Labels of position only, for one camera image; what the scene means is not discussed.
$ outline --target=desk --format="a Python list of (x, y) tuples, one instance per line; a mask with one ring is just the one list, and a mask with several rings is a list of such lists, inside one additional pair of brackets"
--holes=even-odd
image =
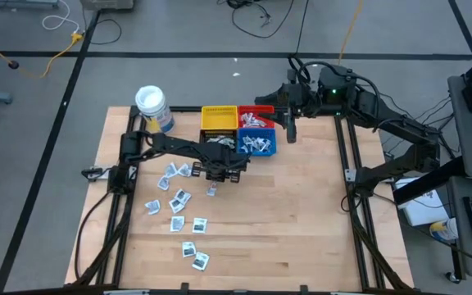
[[(120, 136), (125, 132), (129, 107), (108, 110), (96, 164), (115, 165)], [(200, 114), (174, 113), (172, 136), (198, 140)], [(365, 166), (384, 161), (379, 136), (358, 128), (357, 138)], [(166, 155), (139, 167), (134, 207), (126, 242), (120, 288), (178, 289), (183, 282), (191, 289), (297, 291), (306, 284), (311, 291), (360, 291), (360, 280), (349, 215), (341, 212), (345, 195), (334, 119), (297, 120), (297, 143), (287, 144), (279, 127), (278, 153), (253, 157), (239, 184), (219, 184), (215, 197), (208, 197), (209, 181), (175, 176), (170, 190), (161, 191), (157, 181), (164, 167), (192, 164), (193, 159)], [(351, 151), (348, 159), (352, 160)], [(168, 201), (183, 188), (193, 196), (186, 208), (186, 225), (170, 232), (172, 212)], [(106, 191), (105, 182), (90, 184), (83, 215)], [(376, 192), (391, 196), (386, 184)], [(161, 202), (161, 211), (149, 216), (144, 203)], [(111, 199), (89, 218), (82, 235), (80, 272), (101, 249)], [(393, 204), (371, 198), (371, 212), (379, 250), (402, 280), (413, 285), (397, 212)], [(194, 217), (209, 220), (206, 234), (192, 234)], [(211, 256), (204, 272), (195, 270), (192, 258), (182, 258), (181, 243), (194, 241), (200, 252)], [(370, 286), (374, 272), (365, 251)], [(111, 281), (116, 251), (112, 251), (105, 282)], [(74, 254), (66, 282), (73, 282)]]
[[(472, 229), (467, 212), (465, 212), (464, 202), (462, 201), (463, 197), (472, 197), (472, 179), (451, 177), (447, 184), (447, 191), (456, 216), (456, 227), (458, 228), (459, 235), (458, 243), (464, 251), (472, 254)], [(469, 275), (472, 275), (472, 259), (462, 255), (459, 255), (459, 258), (462, 263), (462, 269)]]

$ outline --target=yellow bin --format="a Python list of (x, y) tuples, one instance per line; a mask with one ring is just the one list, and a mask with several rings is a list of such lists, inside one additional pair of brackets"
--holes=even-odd
[(202, 129), (238, 129), (238, 106), (202, 107)]

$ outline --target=white plastic jar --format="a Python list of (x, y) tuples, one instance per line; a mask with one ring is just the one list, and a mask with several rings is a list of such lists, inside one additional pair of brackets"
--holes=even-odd
[(147, 120), (149, 132), (169, 133), (175, 125), (165, 95), (157, 86), (145, 86), (136, 93), (136, 105)]
[(452, 241), (458, 238), (458, 228), (456, 227), (456, 218), (439, 221), (429, 226), (429, 232), (434, 238), (443, 241)]

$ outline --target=plastic bin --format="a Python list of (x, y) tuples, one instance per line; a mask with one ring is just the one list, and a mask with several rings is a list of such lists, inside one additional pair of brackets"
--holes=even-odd
[(276, 153), (276, 130), (274, 128), (240, 128), (238, 129), (238, 152), (245, 153), (241, 149), (244, 137), (263, 138), (270, 140), (270, 149), (268, 152), (252, 151), (253, 156), (268, 157)]
[(202, 107), (203, 130), (232, 130), (238, 128), (237, 106)]
[[(242, 120), (242, 115), (245, 113), (252, 113), (252, 116), (258, 120), (262, 120), (266, 123), (265, 127), (243, 127), (245, 121)], [(275, 123), (271, 120), (264, 119), (258, 116), (259, 113), (274, 114), (275, 107), (273, 106), (239, 106), (238, 107), (238, 127), (239, 128), (274, 128)]]
[(220, 135), (234, 139), (234, 148), (232, 150), (236, 151), (238, 146), (238, 133), (236, 130), (201, 130), (199, 142), (206, 143), (209, 138), (217, 138)]

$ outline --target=blue bin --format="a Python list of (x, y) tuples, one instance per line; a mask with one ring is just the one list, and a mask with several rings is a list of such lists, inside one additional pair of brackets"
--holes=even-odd
[(269, 157), (276, 153), (276, 130), (274, 128), (240, 128), (238, 129), (238, 153), (245, 153), (241, 149), (245, 144), (243, 143), (244, 137), (250, 138), (263, 138), (270, 140), (270, 149), (268, 152), (252, 151), (253, 156)]

